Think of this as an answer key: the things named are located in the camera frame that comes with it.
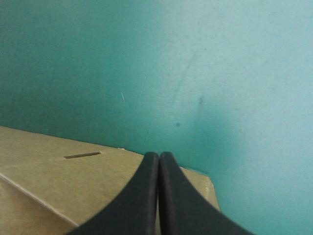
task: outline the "black rubber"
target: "black rubber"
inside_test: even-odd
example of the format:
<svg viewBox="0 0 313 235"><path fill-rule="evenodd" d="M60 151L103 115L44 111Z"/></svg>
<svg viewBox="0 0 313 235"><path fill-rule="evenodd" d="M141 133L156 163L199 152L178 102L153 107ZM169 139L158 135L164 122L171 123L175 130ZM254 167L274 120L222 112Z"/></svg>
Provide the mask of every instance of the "black rubber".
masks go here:
<svg viewBox="0 0 313 235"><path fill-rule="evenodd" d="M158 200L162 235L251 235L198 193L170 152L160 156Z"/></svg>
<svg viewBox="0 0 313 235"><path fill-rule="evenodd" d="M154 235L157 172L158 155L146 153L135 175L117 197L68 235Z"/></svg>

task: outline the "cardboard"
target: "cardboard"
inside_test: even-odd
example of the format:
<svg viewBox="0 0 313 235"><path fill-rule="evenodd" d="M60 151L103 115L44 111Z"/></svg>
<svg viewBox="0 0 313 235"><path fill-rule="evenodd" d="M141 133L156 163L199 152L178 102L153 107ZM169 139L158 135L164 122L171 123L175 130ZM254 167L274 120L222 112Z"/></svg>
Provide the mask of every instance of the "cardboard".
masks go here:
<svg viewBox="0 0 313 235"><path fill-rule="evenodd" d="M0 229L5 234L48 234L45 228L63 234L82 224L111 202L143 158L124 149L1 126L0 148L0 216L5 218ZM210 179L182 170L219 209Z"/></svg>

